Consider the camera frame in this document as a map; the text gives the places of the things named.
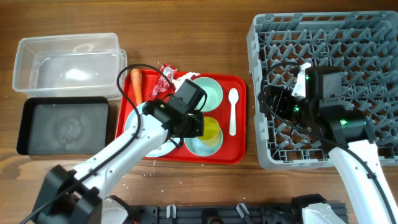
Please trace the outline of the light blue bowl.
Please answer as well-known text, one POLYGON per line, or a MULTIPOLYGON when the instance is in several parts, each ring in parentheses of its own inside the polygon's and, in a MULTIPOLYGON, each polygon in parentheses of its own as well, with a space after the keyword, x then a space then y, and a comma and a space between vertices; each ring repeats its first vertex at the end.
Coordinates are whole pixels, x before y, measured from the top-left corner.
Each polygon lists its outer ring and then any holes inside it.
POLYGON ((204 144, 200 142, 198 137, 195 138, 185 138, 184 143, 187 149, 194 155, 200 157, 208 157, 215 154, 220 148, 223 143, 223 132, 221 130, 220 142, 215 147, 206 147, 204 144))

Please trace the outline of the yellow plastic cup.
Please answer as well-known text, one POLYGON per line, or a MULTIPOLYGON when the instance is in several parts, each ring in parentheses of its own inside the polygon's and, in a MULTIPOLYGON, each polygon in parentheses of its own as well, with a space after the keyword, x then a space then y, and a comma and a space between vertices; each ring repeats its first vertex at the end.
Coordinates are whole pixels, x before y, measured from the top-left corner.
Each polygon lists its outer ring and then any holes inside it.
POLYGON ((220 142, 220 126, 216 119, 204 117, 203 136, 198 137, 200 142, 206 147, 215 147, 220 142))

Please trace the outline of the mint green bowl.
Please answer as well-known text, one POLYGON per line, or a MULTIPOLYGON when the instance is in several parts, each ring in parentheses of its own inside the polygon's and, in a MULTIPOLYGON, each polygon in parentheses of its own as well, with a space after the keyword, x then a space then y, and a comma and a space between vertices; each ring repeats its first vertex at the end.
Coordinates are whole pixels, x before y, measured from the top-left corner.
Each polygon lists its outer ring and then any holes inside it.
POLYGON ((205 90, 207 94, 207 100, 204 106, 201 107, 205 97, 201 99, 196 110, 201 109, 202 112, 210 112, 219 107, 223 100, 223 89, 216 80, 208 77, 201 77, 194 79, 193 82, 205 90))

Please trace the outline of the white plastic spoon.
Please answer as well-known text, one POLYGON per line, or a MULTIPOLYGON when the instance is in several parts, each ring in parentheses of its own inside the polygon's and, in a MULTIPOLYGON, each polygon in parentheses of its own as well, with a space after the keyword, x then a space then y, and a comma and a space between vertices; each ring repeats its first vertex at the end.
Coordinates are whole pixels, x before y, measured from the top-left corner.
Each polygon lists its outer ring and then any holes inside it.
POLYGON ((228 100, 231 104, 231 113, 229 121, 229 135, 236 135, 236 103, 239 100, 238 91, 235 88, 230 89, 228 94, 228 100))

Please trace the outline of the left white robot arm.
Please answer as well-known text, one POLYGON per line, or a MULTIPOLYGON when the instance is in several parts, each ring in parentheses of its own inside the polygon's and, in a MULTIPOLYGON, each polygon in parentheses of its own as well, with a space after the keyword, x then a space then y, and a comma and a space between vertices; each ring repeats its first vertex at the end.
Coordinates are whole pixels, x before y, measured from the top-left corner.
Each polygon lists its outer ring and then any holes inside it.
POLYGON ((205 90, 185 80, 173 93, 149 100, 122 135, 72 170, 57 165, 45 176, 23 223, 100 223, 103 202, 144 156, 167 141, 203 135, 205 90))

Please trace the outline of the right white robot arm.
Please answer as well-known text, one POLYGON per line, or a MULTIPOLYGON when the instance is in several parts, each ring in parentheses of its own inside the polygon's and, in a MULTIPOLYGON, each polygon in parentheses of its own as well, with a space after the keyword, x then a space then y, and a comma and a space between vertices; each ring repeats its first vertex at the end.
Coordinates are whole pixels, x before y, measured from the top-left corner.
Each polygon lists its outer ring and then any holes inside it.
POLYGON ((261 112, 320 141, 359 222, 397 223, 397 204, 380 165, 372 126, 362 111, 345 108, 342 70, 288 64, 296 78, 294 88, 266 85, 263 78, 257 96, 261 112))

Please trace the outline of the grey dishwasher rack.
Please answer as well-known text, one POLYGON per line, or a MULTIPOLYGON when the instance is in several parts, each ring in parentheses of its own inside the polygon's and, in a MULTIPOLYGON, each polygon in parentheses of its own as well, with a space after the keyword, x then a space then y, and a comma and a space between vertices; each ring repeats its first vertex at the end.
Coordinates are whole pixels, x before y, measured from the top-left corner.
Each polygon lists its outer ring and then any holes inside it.
POLYGON ((303 12, 256 15, 246 36, 255 94, 292 90, 293 63, 342 69, 348 110, 361 110, 383 166, 397 165, 397 13, 303 12))

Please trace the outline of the red serving tray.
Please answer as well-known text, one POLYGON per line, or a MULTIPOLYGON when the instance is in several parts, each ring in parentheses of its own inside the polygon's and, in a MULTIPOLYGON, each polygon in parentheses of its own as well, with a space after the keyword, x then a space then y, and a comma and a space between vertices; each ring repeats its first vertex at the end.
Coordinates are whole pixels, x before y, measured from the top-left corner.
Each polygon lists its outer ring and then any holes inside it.
MULTIPOLYGON (((144 70, 142 72, 142 97, 144 102, 149 100, 149 95, 152 91, 152 87, 155 85, 160 75, 154 70, 144 70)), ((223 90, 223 99, 221 103, 213 111, 205 112, 205 116, 212 117, 217 120, 223 133, 223 142, 216 152, 209 156, 196 155, 192 141, 201 143, 198 139, 184 139, 183 146, 175 148, 175 145, 171 142, 172 150, 156 149, 153 152, 144 157, 145 159, 159 159, 165 161, 184 161, 184 162, 199 162, 199 163, 212 163, 212 164, 235 164, 239 162, 245 154, 246 150, 246 106, 247 106, 247 87, 242 78, 233 75, 222 75, 214 73, 201 73, 199 76, 192 77, 196 78, 212 78, 217 81, 223 90), (236 134, 231 136, 229 134, 229 123, 231 113, 231 103, 228 100, 228 94, 230 89, 237 89, 238 91, 238 102, 236 104, 236 134)), ((127 93, 128 97, 135 103, 135 94, 131 83, 131 78, 128 75, 124 78, 123 90, 127 93)), ((118 138, 127 127, 127 118, 133 110, 132 106, 127 102, 125 98, 121 100, 121 106, 119 110, 119 117, 116 126, 115 139, 118 138)))

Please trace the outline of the red snack wrapper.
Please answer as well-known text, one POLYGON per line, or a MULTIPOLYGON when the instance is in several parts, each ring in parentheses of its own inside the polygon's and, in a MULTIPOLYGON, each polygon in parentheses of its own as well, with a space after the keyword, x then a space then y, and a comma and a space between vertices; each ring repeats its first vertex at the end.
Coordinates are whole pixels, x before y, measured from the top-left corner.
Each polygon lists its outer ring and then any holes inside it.
MULTIPOLYGON (((167 63, 164 63, 161 68, 160 71, 167 77, 167 79, 169 81, 171 81, 174 77, 174 75, 177 72, 177 69, 172 66, 169 65, 167 63)), ((170 87, 169 83, 167 82, 167 80, 161 75, 158 80, 156 81, 153 90, 151 92, 151 94, 149 95, 150 99, 155 99, 156 96, 159 93, 165 92, 168 88, 170 87)))

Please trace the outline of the crumpled white napkin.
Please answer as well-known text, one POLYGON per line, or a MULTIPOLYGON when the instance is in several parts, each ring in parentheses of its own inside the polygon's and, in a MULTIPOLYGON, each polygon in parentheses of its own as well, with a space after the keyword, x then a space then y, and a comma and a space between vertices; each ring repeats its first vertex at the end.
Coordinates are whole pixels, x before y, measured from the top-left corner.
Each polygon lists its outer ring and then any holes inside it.
POLYGON ((174 84, 175 91, 177 91, 181 87, 185 80, 192 81, 192 78, 195 78, 197 76, 200 76, 200 73, 188 72, 177 79, 173 79, 172 83, 174 84))

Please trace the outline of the orange carrot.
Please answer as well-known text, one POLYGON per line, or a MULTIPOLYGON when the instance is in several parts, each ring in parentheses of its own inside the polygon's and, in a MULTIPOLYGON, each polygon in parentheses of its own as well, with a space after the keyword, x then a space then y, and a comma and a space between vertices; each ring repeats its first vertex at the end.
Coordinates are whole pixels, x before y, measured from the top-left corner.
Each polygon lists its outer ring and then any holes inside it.
POLYGON ((140 105, 143 103, 142 99, 142 73, 138 68, 133 68, 130 72, 132 88, 134 90, 134 96, 136 99, 136 103, 140 105))

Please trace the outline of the clear plastic bin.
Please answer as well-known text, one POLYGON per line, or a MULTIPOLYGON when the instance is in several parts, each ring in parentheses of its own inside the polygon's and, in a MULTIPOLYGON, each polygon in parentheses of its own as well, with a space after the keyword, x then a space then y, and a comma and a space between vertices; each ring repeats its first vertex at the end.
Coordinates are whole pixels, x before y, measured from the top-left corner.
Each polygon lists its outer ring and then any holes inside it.
POLYGON ((13 69, 14 91, 32 97, 121 98, 118 73, 126 51, 115 33, 53 35, 20 40, 13 69))

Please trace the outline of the black plastic tray bin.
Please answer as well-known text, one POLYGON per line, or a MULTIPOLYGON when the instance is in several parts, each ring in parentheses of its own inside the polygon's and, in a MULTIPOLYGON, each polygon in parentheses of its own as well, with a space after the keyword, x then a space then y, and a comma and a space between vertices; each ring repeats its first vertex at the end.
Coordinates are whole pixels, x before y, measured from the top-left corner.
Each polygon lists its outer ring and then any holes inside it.
POLYGON ((25 101, 20 155, 96 154, 106 146, 109 103, 103 96, 38 97, 25 101))

